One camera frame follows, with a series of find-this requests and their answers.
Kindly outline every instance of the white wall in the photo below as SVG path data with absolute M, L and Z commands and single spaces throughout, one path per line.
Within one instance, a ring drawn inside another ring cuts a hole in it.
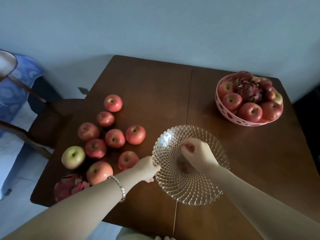
M 278 77 L 292 101 L 320 82 L 320 0 L 0 0 L 0 47 L 81 98 L 112 55 Z

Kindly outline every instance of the wooden chair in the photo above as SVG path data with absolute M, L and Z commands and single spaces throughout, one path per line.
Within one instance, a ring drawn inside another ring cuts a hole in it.
M 32 123 L 29 131 L 0 121 L 0 128 L 17 135 L 19 138 L 30 144 L 38 153 L 46 158 L 50 157 L 50 152 L 45 149 L 54 149 L 65 126 L 69 123 L 73 115 L 84 106 L 84 99 L 62 99 L 57 102 L 48 102 L 31 88 L 26 86 L 12 74 L 7 76 L 20 88 L 35 96 L 45 103 L 45 109 L 38 114 Z

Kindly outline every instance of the forearm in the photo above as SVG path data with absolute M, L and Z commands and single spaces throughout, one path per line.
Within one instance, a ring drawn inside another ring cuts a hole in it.
M 126 193 L 141 180 L 134 169 L 116 177 Z M 57 203 L 5 239 L 86 239 L 121 198 L 120 187 L 110 178 Z
M 317 239 L 320 224 L 215 166 L 213 180 L 265 239 Z

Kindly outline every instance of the green apple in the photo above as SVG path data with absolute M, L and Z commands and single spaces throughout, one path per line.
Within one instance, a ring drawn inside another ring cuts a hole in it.
M 80 146 L 71 146 L 62 154 L 62 164 L 67 169 L 76 169 L 79 167 L 86 158 L 85 151 Z

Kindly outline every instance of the chair seat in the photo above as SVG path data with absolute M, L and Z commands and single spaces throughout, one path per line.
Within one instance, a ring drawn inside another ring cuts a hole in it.
M 47 104 L 31 125 L 30 137 L 36 143 L 54 149 L 64 128 L 84 103 L 84 99 L 75 98 Z

